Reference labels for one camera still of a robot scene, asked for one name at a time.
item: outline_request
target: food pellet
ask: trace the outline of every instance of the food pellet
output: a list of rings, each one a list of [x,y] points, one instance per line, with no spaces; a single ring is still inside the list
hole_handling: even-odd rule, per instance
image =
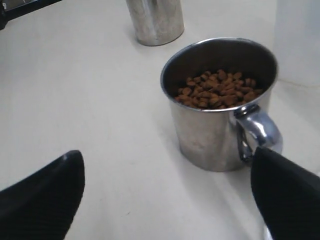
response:
[[[191,108],[227,109],[249,103],[264,91],[255,79],[240,71],[207,70],[198,76],[187,77],[174,99]]]

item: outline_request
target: white surface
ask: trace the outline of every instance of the white surface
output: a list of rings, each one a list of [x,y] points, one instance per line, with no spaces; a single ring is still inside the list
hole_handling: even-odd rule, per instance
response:
[[[282,80],[320,86],[319,9],[319,0],[277,1],[274,53],[281,65]]]
[[[206,38],[272,47],[276,1],[182,7],[185,33],[159,47],[136,43],[120,0],[63,0],[0,31],[0,188],[81,150],[86,187],[67,240],[263,235],[248,169],[205,172],[181,156],[160,72],[175,52]],[[311,171],[320,170],[319,93],[280,81],[270,106],[283,154]]]

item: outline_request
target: stainless steel mug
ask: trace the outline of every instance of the stainless steel mug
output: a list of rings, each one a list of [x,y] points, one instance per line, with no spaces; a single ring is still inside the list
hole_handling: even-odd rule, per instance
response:
[[[227,109],[196,109],[175,100],[181,81],[218,69],[250,74],[266,91],[247,104]],[[277,73],[275,56],[242,38],[208,39],[176,53],[162,70],[161,87],[170,100],[182,154],[204,170],[225,172],[249,163],[256,146],[281,153],[282,136],[267,114]]]
[[[163,45],[184,32],[180,0],[126,0],[135,35],[147,46]]]

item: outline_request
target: mug handle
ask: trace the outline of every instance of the mug handle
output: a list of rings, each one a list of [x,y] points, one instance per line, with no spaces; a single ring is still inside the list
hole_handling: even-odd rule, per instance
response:
[[[247,131],[258,146],[272,149],[281,154],[283,148],[282,135],[269,115],[258,105],[240,108],[234,112],[236,119],[237,144],[240,159],[247,165],[253,161],[253,150],[247,140]]]

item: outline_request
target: kibble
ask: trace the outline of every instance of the kibble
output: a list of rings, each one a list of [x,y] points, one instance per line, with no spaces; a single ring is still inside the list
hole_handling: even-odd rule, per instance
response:
[[[227,109],[253,101],[264,89],[257,87],[257,81],[242,72],[216,73],[205,71],[200,76],[188,77],[177,90],[175,100],[198,109]]]

